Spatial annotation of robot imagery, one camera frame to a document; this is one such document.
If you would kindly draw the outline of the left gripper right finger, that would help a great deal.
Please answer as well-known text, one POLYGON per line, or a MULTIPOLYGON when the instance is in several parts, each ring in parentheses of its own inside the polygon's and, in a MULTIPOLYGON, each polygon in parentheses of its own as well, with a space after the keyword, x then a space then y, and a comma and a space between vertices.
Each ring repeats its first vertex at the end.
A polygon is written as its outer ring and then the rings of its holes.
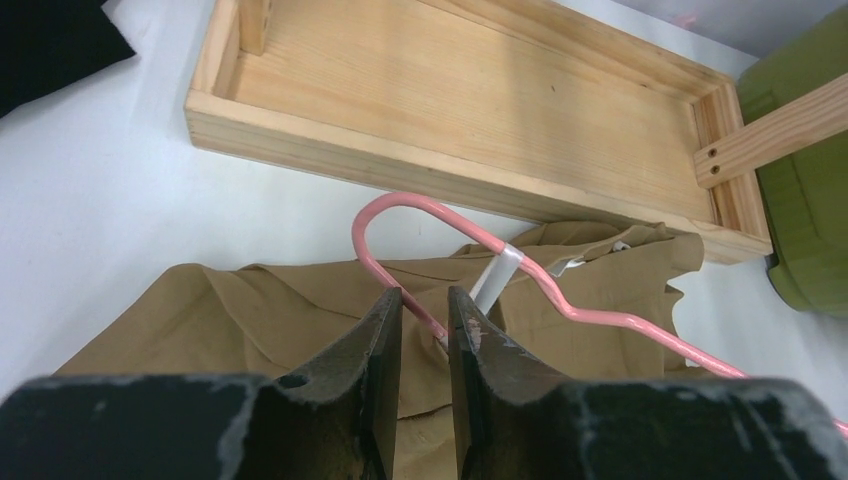
POLYGON ((826 408, 778 379, 582 381, 448 292, 462 479, 843 479, 826 408))

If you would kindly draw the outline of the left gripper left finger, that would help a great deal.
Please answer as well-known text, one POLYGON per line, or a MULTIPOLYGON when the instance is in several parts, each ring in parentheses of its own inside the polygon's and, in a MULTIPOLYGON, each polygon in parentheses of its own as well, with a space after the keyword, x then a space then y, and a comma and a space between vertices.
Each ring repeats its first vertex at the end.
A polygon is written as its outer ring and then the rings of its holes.
POLYGON ((292 372, 30 380, 1 406, 5 479, 388 479, 402 295, 292 372))

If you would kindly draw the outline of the pink wire hanger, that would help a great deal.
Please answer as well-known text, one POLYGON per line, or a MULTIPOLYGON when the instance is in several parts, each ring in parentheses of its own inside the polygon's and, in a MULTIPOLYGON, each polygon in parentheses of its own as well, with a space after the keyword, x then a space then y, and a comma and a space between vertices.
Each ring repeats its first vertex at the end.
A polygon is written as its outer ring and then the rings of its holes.
POLYGON ((451 210, 445 205, 423 195, 413 193, 388 193, 368 203, 355 216, 351 227, 351 240, 359 262, 378 282, 386 287, 401 284, 385 270, 370 252, 365 238, 366 229, 377 215, 393 207, 409 207, 430 214, 454 230, 464 234, 495 254, 494 260, 473 288, 474 300, 479 306, 491 306, 505 288, 515 271, 520 270, 531 278, 553 307, 565 318, 584 324, 620 327, 636 332, 667 349, 695 362, 709 372, 734 379, 747 379, 748 374, 738 368, 696 348, 677 336, 661 329, 639 316, 583 309, 571 305, 552 275, 537 262, 524 256, 511 244, 497 238, 479 225, 451 210))

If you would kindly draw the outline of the tan pleated skirt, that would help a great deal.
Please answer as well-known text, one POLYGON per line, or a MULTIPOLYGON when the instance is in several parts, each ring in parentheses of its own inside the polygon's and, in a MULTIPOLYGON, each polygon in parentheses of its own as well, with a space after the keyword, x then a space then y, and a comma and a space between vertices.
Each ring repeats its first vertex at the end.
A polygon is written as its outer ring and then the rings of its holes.
MULTIPOLYGON (((568 301, 640 316, 666 331, 682 294, 671 280, 698 271, 702 239, 661 225, 545 224, 515 237, 550 268, 568 301)), ((165 271, 61 368, 63 375, 257 372, 278 377, 346 333, 382 294, 356 261, 251 265, 234 271, 183 264, 165 271)), ((515 274, 491 320, 533 355, 578 379, 697 377, 684 359, 632 331, 570 321, 535 282, 515 274)), ((411 314, 403 319, 394 474, 457 475, 446 354, 411 314)))

